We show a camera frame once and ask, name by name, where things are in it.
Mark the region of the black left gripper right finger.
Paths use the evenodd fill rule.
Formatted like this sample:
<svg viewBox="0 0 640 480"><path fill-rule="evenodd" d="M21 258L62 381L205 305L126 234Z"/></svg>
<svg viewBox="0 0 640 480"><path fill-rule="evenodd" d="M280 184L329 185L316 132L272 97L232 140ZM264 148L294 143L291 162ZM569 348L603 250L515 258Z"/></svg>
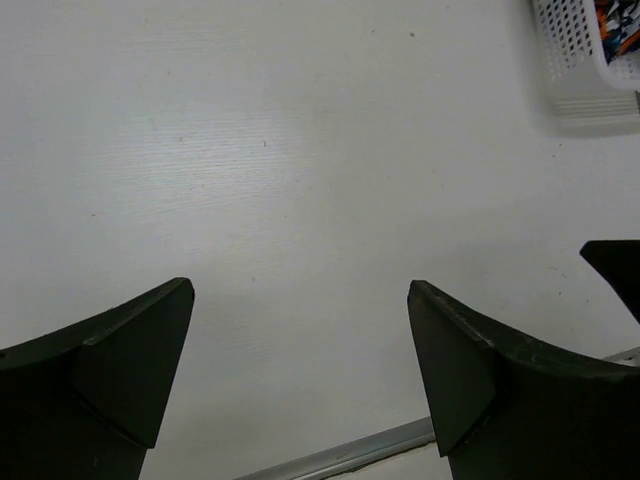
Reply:
<svg viewBox="0 0 640 480"><path fill-rule="evenodd" d="M551 345L425 281L408 312L439 453L456 479L635 479L639 371Z"/></svg>

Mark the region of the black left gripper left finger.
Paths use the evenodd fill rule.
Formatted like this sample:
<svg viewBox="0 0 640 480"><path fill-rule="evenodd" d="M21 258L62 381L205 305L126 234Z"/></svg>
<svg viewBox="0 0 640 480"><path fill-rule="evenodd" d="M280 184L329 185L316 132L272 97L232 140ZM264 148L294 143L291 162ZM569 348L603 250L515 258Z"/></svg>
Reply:
<svg viewBox="0 0 640 480"><path fill-rule="evenodd" d="M4 479L137 479L195 303L178 277L1 352Z"/></svg>

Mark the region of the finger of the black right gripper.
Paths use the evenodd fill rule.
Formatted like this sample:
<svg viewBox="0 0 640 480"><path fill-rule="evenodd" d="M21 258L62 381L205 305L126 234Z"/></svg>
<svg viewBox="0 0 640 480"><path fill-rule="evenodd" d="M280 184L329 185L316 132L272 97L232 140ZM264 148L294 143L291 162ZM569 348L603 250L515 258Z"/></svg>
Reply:
<svg viewBox="0 0 640 480"><path fill-rule="evenodd" d="M580 255L639 321L639 241L590 240L581 248Z"/></svg>

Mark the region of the colourful patterned shorts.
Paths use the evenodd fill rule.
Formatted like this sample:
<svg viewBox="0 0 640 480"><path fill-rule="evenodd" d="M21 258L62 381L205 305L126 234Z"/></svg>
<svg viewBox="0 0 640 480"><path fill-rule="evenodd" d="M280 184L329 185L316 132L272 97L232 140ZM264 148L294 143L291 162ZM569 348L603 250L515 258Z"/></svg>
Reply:
<svg viewBox="0 0 640 480"><path fill-rule="evenodd" d="M639 50L639 1L594 2L600 38L608 64Z"/></svg>

